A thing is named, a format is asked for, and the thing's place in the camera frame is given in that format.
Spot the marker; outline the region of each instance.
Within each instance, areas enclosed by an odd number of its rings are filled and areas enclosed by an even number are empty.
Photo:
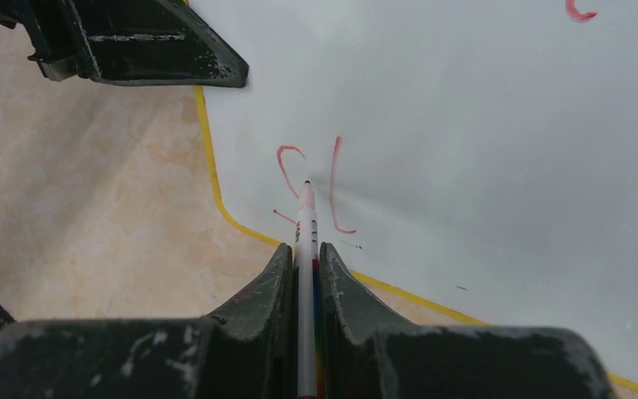
[[[317,212],[314,210],[314,191],[309,180],[299,194],[299,212],[295,232],[295,262],[297,270],[297,397],[317,398],[317,336],[315,334],[314,271],[319,264],[317,242]]]

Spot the tiled floor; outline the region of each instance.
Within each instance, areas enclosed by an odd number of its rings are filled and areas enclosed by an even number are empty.
[[[31,53],[22,28],[0,27],[0,303],[13,317],[198,316],[265,266],[274,247],[213,202],[191,88],[53,83]],[[416,323],[456,323],[372,289]]]

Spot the red ink line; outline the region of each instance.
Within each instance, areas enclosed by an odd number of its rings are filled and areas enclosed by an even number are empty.
[[[566,12],[573,21],[580,23],[588,22],[598,15],[597,12],[581,13],[578,11],[578,8],[576,8],[575,0],[566,0]]]
[[[331,175],[329,176],[329,205],[331,206],[331,217],[334,219],[334,228],[339,233],[354,234],[355,230],[344,230],[339,227],[338,217],[336,216],[336,204],[334,202],[334,180],[336,180],[336,162],[339,158],[339,149],[341,148],[341,142],[343,139],[341,136],[336,137],[336,143],[334,144],[334,158],[331,160]]]
[[[299,194],[297,193],[297,191],[295,190],[294,187],[292,187],[292,183],[290,183],[290,176],[287,175],[287,171],[285,170],[285,163],[282,161],[282,153],[285,150],[293,150],[299,153],[299,155],[302,156],[302,158],[306,159],[306,156],[304,156],[304,153],[302,153],[302,150],[298,149],[296,146],[294,145],[280,145],[280,148],[277,149],[277,163],[280,165],[280,170],[282,171],[282,175],[285,176],[285,181],[287,182],[287,187],[290,188],[290,190],[292,191],[292,193],[295,195],[295,198],[297,198],[299,200]]]
[[[281,213],[279,210],[277,209],[273,209],[272,212],[274,214],[276,214],[277,216],[280,216],[283,219],[286,219],[287,221],[289,221],[292,224],[296,224],[295,221],[293,219],[288,218],[285,214]]]

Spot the white surface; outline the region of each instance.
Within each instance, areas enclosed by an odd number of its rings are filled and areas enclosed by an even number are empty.
[[[638,0],[192,1],[250,64],[206,90],[223,202],[292,242],[498,324],[569,327],[638,382]],[[329,176],[335,139],[337,222]]]

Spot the yellow tape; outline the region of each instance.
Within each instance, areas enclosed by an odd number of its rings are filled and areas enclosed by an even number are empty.
[[[201,86],[197,86],[194,88],[194,94],[197,97],[197,111],[199,112],[199,124],[201,125],[202,128],[202,140],[204,142],[204,153],[206,153],[207,156],[207,165],[209,167],[209,178],[211,179],[211,189],[213,191],[213,201],[216,204],[216,207],[218,208],[218,211],[221,212],[221,215],[223,216],[224,219],[226,219],[226,221],[228,221],[233,227],[235,227],[236,229],[241,230],[242,232],[244,232],[245,234],[250,235],[251,237],[254,237],[255,239],[259,239],[261,241],[264,241],[268,244],[271,245],[279,245],[280,241],[277,241],[276,239],[270,238],[267,235],[264,234],[260,234],[257,231],[251,230],[248,227],[240,224],[239,222],[237,222],[226,210],[226,208],[223,206],[223,201],[221,200],[221,189],[218,187],[218,175],[216,173],[216,161],[214,160],[213,157],[213,147],[212,147],[212,142],[211,142],[211,131],[209,130],[209,118],[207,116],[207,107],[206,107],[206,101],[204,100],[204,90],[202,89]],[[417,303],[419,305],[422,305],[426,308],[429,308],[431,310],[434,310],[435,312],[439,312],[442,314],[445,314],[446,316],[449,316],[450,318],[453,318],[455,320],[458,320],[459,322],[462,322],[464,324],[470,324],[473,326],[487,326],[488,324],[486,322],[482,322],[480,320],[478,320],[477,318],[471,318],[470,316],[467,316],[461,312],[457,312],[453,309],[450,308],[446,308],[445,306],[441,306],[438,303],[433,303],[427,299],[424,299],[422,297],[418,297],[412,293],[408,293],[402,289],[399,289],[397,287],[393,287],[387,283],[383,283],[380,280],[376,280],[372,277],[368,277],[366,275],[364,275],[363,273],[358,273],[355,272],[353,270],[351,270],[351,273],[358,278],[358,280],[360,280],[362,283],[364,284],[368,284],[368,285],[372,285],[373,287],[376,288],[380,288],[383,289],[385,291],[387,291],[388,293],[392,293],[394,295],[397,295],[400,298],[404,298],[407,299],[410,302],[413,303]],[[608,373],[608,376],[610,377],[610,379],[617,385],[621,386],[621,387],[625,387],[627,389],[631,389],[632,391],[638,392],[638,383],[630,381],[624,377],[620,377],[616,374],[613,373]]]

